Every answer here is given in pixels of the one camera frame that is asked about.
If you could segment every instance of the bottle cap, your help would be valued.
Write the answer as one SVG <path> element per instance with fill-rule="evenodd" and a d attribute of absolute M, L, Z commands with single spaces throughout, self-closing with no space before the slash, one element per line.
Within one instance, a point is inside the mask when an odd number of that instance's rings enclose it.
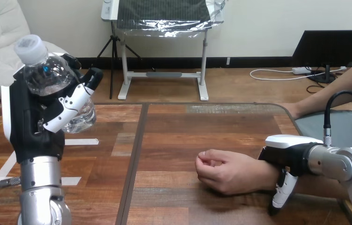
<path fill-rule="evenodd" d="M 15 53 L 25 65 L 35 65 L 47 55 L 47 48 L 37 35 L 27 35 L 18 40 L 14 47 Z"/>

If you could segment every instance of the robotic arm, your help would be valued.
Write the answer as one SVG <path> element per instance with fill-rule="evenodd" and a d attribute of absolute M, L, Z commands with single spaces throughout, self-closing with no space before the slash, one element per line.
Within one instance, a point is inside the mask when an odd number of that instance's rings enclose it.
<path fill-rule="evenodd" d="M 283 207 L 298 177 L 307 173 L 338 180 L 352 202 L 352 148 L 324 146 L 309 137 L 274 135 L 266 139 L 259 159 L 282 169 L 277 193 L 269 205 L 270 215 Z"/>
<path fill-rule="evenodd" d="M 60 160 L 65 137 L 61 130 L 88 101 L 103 73 L 91 68 L 81 75 L 79 62 L 62 56 L 78 77 L 49 96 L 31 94 L 22 70 L 10 87 L 2 87 L 2 117 L 6 138 L 21 165 L 21 225 L 70 225 L 71 214 L 61 188 Z"/>

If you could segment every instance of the human arm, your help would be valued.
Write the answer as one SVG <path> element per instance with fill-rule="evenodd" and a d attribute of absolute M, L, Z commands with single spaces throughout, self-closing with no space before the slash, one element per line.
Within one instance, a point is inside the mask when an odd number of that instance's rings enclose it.
<path fill-rule="evenodd" d="M 286 103 L 281 105 L 284 106 L 291 113 L 293 118 L 297 119 L 310 113 L 324 111 L 329 98 L 333 94 L 341 90 L 352 91 L 352 68 L 350 68 L 342 76 L 337 78 L 334 82 L 332 82 L 326 88 L 320 90 L 319 92 L 297 103 Z M 340 97 L 336 98 L 336 100 L 332 104 L 332 107 L 343 105 L 351 101 L 352 96 L 341 95 Z"/>
<path fill-rule="evenodd" d="M 230 151 L 201 152 L 195 166 L 200 181 L 225 195 L 275 190 L 279 177 L 279 171 L 273 165 Z M 336 180 L 321 176 L 299 177 L 294 192 L 348 199 L 347 191 Z"/>

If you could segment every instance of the plastic water bottle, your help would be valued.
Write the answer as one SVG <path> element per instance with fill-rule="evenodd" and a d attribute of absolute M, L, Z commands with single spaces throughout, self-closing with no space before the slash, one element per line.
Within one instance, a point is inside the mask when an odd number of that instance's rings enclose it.
<path fill-rule="evenodd" d="M 21 62 L 24 79 L 31 93 L 47 96 L 56 93 L 77 80 L 75 72 L 62 57 L 48 52 L 37 35 L 27 35 L 17 41 L 14 48 Z M 78 133 L 96 122 L 96 112 L 92 100 L 62 129 L 67 133 Z"/>

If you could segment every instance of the wooden table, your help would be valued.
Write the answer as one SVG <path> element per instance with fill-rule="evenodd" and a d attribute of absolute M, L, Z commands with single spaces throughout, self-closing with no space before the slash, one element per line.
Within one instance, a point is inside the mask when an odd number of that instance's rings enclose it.
<path fill-rule="evenodd" d="M 298 135 L 285 110 L 270 104 L 97 105 L 97 122 L 66 138 L 97 138 L 96 146 L 66 146 L 63 177 L 73 224 L 296 225 L 349 224 L 334 199 L 294 195 L 276 216 L 268 193 L 222 196 L 195 172 L 208 149 L 257 158 L 269 135 Z M 0 126 L 0 169 L 12 153 Z M 16 164 L 6 176 L 18 176 Z M 0 190 L 0 223 L 16 224 L 20 187 Z"/>

